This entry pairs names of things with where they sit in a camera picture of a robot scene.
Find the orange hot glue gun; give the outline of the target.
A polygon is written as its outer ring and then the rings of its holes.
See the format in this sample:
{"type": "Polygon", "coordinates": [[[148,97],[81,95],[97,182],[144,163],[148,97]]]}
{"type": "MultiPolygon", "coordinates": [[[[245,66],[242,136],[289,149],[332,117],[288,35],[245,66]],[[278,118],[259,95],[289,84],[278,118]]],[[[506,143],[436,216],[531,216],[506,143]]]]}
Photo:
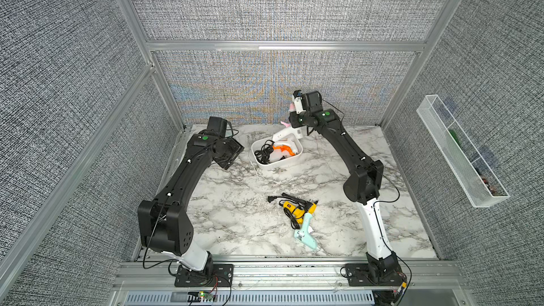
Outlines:
{"type": "Polygon", "coordinates": [[[286,144],[280,144],[280,145],[274,145],[273,146],[273,152],[276,151],[276,152],[289,152],[291,153],[293,156],[296,156],[298,153],[297,153],[297,148],[293,149],[292,147],[290,147],[289,145],[286,145],[286,144]]]}

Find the white pink glue gun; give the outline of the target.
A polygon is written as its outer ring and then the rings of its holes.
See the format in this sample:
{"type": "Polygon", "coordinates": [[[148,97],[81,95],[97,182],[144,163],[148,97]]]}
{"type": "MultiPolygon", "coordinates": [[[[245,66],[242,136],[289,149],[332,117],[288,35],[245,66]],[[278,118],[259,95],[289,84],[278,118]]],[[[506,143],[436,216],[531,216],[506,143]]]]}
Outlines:
{"type": "Polygon", "coordinates": [[[300,140],[303,138],[302,129],[294,128],[290,123],[281,122],[284,128],[272,136],[272,140],[277,142],[279,140],[285,140],[289,136],[293,136],[296,139],[300,140]]]}

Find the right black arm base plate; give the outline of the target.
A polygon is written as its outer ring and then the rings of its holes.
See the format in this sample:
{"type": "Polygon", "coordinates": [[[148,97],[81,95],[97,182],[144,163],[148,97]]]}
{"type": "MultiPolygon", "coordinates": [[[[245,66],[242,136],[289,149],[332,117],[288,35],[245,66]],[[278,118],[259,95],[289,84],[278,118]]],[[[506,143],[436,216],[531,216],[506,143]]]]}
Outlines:
{"type": "Polygon", "coordinates": [[[402,274],[381,269],[374,263],[348,263],[344,268],[351,287],[399,287],[405,282],[402,274]]]}

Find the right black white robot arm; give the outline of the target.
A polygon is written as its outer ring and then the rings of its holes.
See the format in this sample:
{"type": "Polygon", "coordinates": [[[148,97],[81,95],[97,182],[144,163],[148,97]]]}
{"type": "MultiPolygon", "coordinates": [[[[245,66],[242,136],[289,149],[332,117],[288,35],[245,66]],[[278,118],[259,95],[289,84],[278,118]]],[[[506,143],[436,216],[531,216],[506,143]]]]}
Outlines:
{"type": "Polygon", "coordinates": [[[330,109],[315,113],[292,111],[289,113],[289,123],[295,128],[311,127],[331,144],[346,165],[349,177],[344,182],[343,190],[363,220],[371,280],[378,282],[401,272],[398,256],[390,248],[379,211],[383,163],[372,160],[356,144],[341,119],[330,109]]]}

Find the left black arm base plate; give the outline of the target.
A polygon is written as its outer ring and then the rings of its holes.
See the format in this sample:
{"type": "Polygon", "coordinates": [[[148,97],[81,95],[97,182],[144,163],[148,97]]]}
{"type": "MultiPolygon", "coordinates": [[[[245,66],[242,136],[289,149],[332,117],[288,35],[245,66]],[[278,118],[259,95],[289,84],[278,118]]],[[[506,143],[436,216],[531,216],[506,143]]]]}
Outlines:
{"type": "Polygon", "coordinates": [[[177,288],[212,288],[232,285],[234,266],[232,264],[214,264],[211,270],[192,271],[178,267],[174,286],[177,288]]]}

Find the yellow hot glue gun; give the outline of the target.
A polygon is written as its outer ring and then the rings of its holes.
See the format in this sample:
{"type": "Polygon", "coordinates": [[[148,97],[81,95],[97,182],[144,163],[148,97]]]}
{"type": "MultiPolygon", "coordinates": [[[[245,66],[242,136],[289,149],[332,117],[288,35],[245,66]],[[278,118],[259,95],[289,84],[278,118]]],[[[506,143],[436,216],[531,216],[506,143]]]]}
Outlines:
{"type": "Polygon", "coordinates": [[[297,230],[301,228],[305,214],[313,214],[318,204],[318,201],[307,201],[286,193],[282,193],[279,196],[270,195],[267,197],[269,203],[275,200],[279,201],[279,205],[288,217],[291,227],[297,230]]]}

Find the mint green glue gun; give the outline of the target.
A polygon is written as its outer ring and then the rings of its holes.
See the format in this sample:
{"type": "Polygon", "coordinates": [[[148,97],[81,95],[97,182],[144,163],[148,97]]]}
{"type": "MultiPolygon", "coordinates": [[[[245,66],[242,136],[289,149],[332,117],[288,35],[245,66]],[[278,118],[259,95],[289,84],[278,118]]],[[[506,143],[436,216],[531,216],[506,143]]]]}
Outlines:
{"type": "Polygon", "coordinates": [[[311,250],[317,250],[318,244],[316,239],[310,234],[310,222],[313,219],[311,213],[306,212],[303,216],[303,223],[300,228],[294,230],[293,237],[311,250]]]}

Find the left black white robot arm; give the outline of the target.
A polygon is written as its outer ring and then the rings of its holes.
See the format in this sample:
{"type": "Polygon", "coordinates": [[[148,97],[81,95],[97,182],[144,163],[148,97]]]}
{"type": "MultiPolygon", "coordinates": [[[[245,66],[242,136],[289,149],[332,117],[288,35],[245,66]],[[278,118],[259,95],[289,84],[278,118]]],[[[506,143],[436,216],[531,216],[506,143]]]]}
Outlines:
{"type": "Polygon", "coordinates": [[[198,133],[191,136],[176,171],[164,188],[137,209],[140,239],[146,249],[162,253],[186,269],[211,274],[212,255],[194,242],[188,203],[205,170],[227,170],[245,148],[233,137],[198,133]]]}

